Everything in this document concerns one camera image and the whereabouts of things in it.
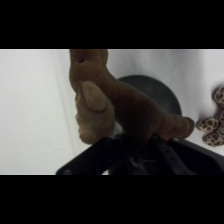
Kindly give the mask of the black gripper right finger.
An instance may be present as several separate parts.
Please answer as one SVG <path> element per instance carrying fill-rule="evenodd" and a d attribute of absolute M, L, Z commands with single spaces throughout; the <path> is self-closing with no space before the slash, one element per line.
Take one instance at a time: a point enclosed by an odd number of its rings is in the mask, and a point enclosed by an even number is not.
<path fill-rule="evenodd" d="M 224 175 L 224 156 L 186 140 L 153 136 L 146 167 L 150 175 Z"/>

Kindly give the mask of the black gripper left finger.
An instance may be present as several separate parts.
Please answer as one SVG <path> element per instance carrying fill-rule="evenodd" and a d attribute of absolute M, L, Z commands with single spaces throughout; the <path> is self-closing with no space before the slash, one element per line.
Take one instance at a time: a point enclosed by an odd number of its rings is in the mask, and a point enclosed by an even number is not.
<path fill-rule="evenodd" d="M 113 170 L 114 175 L 129 175 L 131 162 L 137 148 L 128 135 L 118 135 L 115 139 L 102 138 L 81 154 L 62 165 L 57 175 L 102 175 Z"/>

